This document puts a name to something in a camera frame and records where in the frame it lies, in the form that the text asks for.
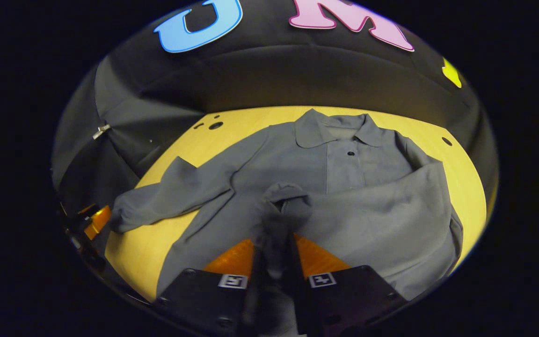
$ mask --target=letter m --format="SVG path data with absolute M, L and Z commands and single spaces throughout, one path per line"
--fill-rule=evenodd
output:
M 323 13 L 323 9 L 326 9 L 353 32 L 360 32 L 367 19 L 370 19 L 374 24 L 370 29 L 373 37 L 405 51 L 415 50 L 395 23 L 357 4 L 347 5 L 340 0 L 294 0 L 294 2 L 297 6 L 297 15 L 289 20 L 292 26 L 309 29 L 335 28 L 336 22 L 328 19 Z

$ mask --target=black fabric backdrop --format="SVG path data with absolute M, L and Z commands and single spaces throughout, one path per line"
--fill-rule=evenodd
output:
M 188 6 L 191 30 L 216 18 L 202 2 Z M 475 164 L 490 208 L 498 162 L 485 109 L 462 72 L 461 89 L 443 76 L 442 56 L 421 37 L 399 24 L 415 48 L 410 53 L 368 36 L 370 23 L 357 34 L 344 25 L 294 28 L 287 23 L 297 12 L 293 0 L 241 6 L 238 28 L 186 53 L 163 51 L 153 33 L 184 8 L 167 13 L 84 77 L 64 109 L 51 156 L 68 213 L 93 203 L 113 207 L 204 113 L 281 105 L 382 111 L 446 128 Z M 104 124 L 111 130 L 92 139 Z
M 374 335 L 539 335 L 539 2 L 361 3 L 462 71 L 501 157 L 499 201 L 473 254 Z M 177 6 L 0 2 L 0 335 L 176 334 L 82 265 L 54 215 L 49 158 L 60 113 L 92 65 Z

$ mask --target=folded fabric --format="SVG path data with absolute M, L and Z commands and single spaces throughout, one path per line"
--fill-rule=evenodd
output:
M 272 243 L 265 250 L 270 275 L 283 271 L 276 254 L 291 227 L 351 267 L 371 266 L 407 300 L 415 298 L 448 275 L 461 252 L 463 228 L 444 192 L 442 169 L 428 164 L 395 182 L 329 195 L 272 185 L 259 207 Z
M 421 173 L 415 174 L 425 166 L 432 167 L 428 180 Z M 414 185 L 396 192 L 388 190 L 393 188 L 390 183 L 405 177 L 407 181 L 415 180 Z M 327 117 L 311 109 L 295 122 L 272 125 L 255 132 L 200 167 L 177 157 L 159 183 L 129 190 L 117 197 L 109 226 L 122 233 L 199 209 L 165 258 L 158 281 L 159 295 L 184 268 L 203 269 L 227 249 L 244 239 L 259 237 L 267 230 L 259 202 L 276 182 L 296 184 L 300 193 L 313 194 L 320 205 L 314 206 L 313 212 L 324 212 L 323 216 L 327 217 L 318 222 L 321 226 L 317 232 L 312 234 L 316 229 L 306 227 L 301 235 L 335 249 L 333 254 L 341 253 L 351 263 L 357 261 L 357 256 L 362 256 L 361 252 L 388 254 L 388 261 L 400 268 L 383 268 L 383 273 L 388 276 L 396 271 L 403 272 L 402 266 L 411 268 L 413 263 L 403 264 L 400 258 L 395 258 L 403 252 L 392 252 L 406 245 L 398 239 L 407 239 L 409 235 L 392 236 L 397 243 L 379 242 L 380 238 L 385 240 L 388 235 L 409 230 L 409 224 L 396 221 L 401 216 L 396 215 L 395 210 L 405 211 L 405 216 L 415 216 L 408 209 L 410 205 L 418 214 L 440 212 L 442 207 L 450 207 L 441 205 L 438 208 L 432 205 L 432 196 L 421 195 L 424 192 L 436 194 L 438 190 L 441 193 L 439 202 L 450 204 L 442 163 L 426 155 L 409 138 L 394 130 L 378 128 L 368 114 Z M 370 196 L 369 190 L 380 186 L 384 189 L 380 193 L 386 193 L 384 198 Z M 340 194 L 356 190 L 358 198 L 368 198 L 368 201 L 359 203 L 352 200 L 354 197 L 347 199 L 348 194 Z M 358 213 L 337 212 L 336 208 L 347 209 L 347 206 L 343 202 L 338 207 L 329 205 L 333 201 L 327 198 L 333 195 L 336 200 L 344 198 L 357 205 Z M 395 199 L 388 201 L 389 196 Z M 384 209 L 391 211 L 388 213 L 393 226 L 390 232 L 379 228 L 370 238 L 368 233 L 376 228 L 359 229 L 361 232 L 352 229 L 363 214 L 374 211 L 381 214 Z M 337 230 L 338 226 L 347 229 Z M 348 237 L 349 234 L 365 235 L 364 240 L 371 239 L 371 246 L 375 248 L 368 248 L 365 242 Z M 430 230 L 423 232 L 426 237 L 433 234 Z M 419 240 L 418 245 L 426 242 L 421 236 L 415 239 Z M 359 249 L 359 254 L 342 248 L 346 240 L 351 240 L 346 243 L 349 249 Z

